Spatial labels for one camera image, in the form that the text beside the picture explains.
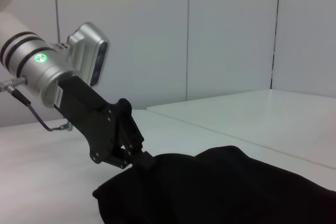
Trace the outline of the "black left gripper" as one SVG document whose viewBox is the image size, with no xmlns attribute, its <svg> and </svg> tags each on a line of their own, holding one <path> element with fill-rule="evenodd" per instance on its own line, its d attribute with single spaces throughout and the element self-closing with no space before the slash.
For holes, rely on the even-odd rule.
<svg viewBox="0 0 336 224">
<path fill-rule="evenodd" d="M 79 77 L 60 80 L 58 88 L 62 95 L 54 107 L 85 137 L 92 161 L 121 169 L 129 164 L 143 169 L 154 166 L 154 157 L 142 150 L 144 137 L 126 99 L 111 104 Z"/>
</svg>

